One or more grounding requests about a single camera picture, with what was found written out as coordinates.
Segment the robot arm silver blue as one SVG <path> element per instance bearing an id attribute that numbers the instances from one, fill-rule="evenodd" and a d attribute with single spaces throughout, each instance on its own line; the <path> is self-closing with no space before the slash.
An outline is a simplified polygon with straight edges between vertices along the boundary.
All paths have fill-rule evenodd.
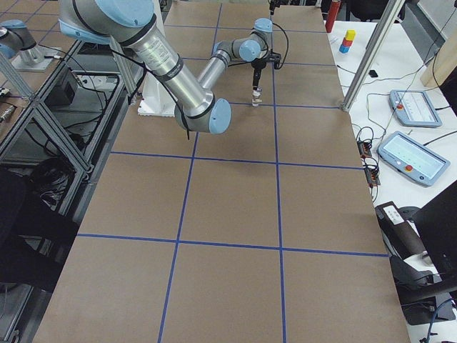
<path id="1" fill-rule="evenodd" d="M 224 133 L 231 122 L 231 106 L 216 98 L 211 88 L 234 59 L 253 62 L 266 56 L 272 21 L 257 19 L 246 38 L 219 42 L 206 68 L 195 77 L 160 32 L 157 19 L 152 1 L 62 1 L 59 11 L 63 34 L 95 44 L 114 39 L 131 49 L 175 98 L 175 118 L 183 129 Z"/>

